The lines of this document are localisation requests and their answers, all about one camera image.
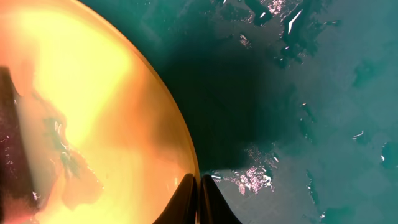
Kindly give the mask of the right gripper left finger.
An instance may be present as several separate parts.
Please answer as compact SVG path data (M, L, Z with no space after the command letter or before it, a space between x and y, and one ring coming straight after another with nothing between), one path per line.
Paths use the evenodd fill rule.
M185 174L154 224L196 224L197 182L193 174Z

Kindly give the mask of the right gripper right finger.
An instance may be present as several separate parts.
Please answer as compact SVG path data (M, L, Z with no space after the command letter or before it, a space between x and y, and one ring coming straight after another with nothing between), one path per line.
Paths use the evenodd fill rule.
M230 209L215 181L204 175L200 184L201 224L242 224Z

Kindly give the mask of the yellow-green plate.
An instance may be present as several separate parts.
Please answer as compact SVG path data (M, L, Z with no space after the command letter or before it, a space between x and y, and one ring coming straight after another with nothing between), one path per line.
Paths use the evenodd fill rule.
M2 223L154 223L198 163L159 75L79 1L2 1L10 71L38 211Z

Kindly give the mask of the dark sponge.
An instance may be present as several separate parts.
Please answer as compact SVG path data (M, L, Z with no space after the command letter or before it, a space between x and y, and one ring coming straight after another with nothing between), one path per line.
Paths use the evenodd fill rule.
M10 71L1 67L1 210L6 220L38 211L22 143Z

